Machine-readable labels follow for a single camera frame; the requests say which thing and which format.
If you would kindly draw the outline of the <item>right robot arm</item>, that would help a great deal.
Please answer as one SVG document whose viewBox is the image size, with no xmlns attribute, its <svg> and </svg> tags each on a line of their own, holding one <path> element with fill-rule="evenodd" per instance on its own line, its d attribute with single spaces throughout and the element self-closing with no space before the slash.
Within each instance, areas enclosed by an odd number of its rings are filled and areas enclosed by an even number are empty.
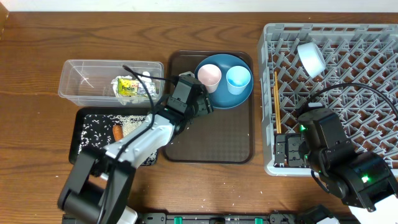
<svg viewBox="0 0 398 224">
<path fill-rule="evenodd" d="M 339 116 L 319 103 L 298 111 L 298 153 L 314 181 L 360 223 L 397 223 L 397 179 L 372 151 L 356 152 Z"/>
</svg>

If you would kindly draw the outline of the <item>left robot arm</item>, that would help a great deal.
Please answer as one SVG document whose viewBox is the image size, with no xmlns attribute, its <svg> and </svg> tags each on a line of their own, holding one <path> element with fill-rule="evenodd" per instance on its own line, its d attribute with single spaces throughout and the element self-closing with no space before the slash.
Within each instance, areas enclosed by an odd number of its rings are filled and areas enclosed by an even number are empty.
<svg viewBox="0 0 398 224">
<path fill-rule="evenodd" d="M 135 223 L 128 207 L 136 169 L 179 135 L 193 118 L 213 112 L 199 80 L 181 75 L 166 105 L 152 103 L 144 122 L 122 139 L 100 149 L 85 146 L 60 193 L 59 209 L 83 223 Z"/>
</svg>

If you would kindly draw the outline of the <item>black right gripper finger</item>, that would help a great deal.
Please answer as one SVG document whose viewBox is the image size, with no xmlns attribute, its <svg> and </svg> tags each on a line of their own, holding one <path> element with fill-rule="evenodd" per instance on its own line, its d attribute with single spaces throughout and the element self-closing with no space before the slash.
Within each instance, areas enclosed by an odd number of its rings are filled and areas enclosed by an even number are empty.
<svg viewBox="0 0 398 224">
<path fill-rule="evenodd" d="M 289 167 L 302 167 L 303 159 L 300 155 L 300 145 L 303 142 L 300 134 L 288 134 L 286 137 L 287 163 Z"/>
<path fill-rule="evenodd" d="M 284 166 L 284 162 L 285 162 L 285 135 L 284 134 L 276 134 L 274 146 L 275 146 L 274 165 L 276 167 Z"/>
</svg>

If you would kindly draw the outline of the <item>light blue bowl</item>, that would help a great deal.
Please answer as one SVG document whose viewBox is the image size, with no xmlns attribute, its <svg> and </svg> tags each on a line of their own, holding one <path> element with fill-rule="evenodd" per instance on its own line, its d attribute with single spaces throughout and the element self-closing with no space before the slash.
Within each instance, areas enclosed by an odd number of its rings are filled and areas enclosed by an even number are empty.
<svg viewBox="0 0 398 224">
<path fill-rule="evenodd" d="M 298 45 L 297 52 L 304 69 L 311 78 L 315 78 L 326 69 L 325 59 L 315 43 Z"/>
</svg>

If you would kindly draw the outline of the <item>yellow green snack wrapper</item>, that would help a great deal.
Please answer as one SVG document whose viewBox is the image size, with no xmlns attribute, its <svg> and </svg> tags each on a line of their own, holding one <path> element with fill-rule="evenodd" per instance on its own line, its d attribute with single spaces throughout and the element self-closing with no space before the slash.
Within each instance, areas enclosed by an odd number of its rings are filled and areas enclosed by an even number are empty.
<svg viewBox="0 0 398 224">
<path fill-rule="evenodd" d="M 127 78 L 120 78 L 117 81 L 116 93 L 121 97 L 143 96 L 151 97 L 157 96 L 155 83 L 143 82 L 138 80 L 131 80 Z"/>
</svg>

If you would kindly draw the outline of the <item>wooden chopstick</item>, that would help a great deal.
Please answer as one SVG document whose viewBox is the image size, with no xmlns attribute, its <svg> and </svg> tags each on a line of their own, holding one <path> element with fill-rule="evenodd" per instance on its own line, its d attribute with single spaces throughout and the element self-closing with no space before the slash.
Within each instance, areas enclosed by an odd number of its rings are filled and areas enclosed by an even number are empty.
<svg viewBox="0 0 398 224">
<path fill-rule="evenodd" d="M 275 107 L 275 128 L 277 134 L 280 134 L 280 109 L 279 109 L 279 86 L 277 72 L 274 72 L 274 107 Z"/>
<path fill-rule="evenodd" d="M 277 130 L 277 134 L 281 133 L 281 123 L 280 123 L 280 108 L 279 108 L 279 91 L 278 91 L 278 87 L 277 84 L 275 84 L 274 86 L 274 91 L 275 91 L 275 100 L 274 100 L 274 104 L 275 104 L 275 124 L 276 124 L 276 130 Z"/>
</svg>

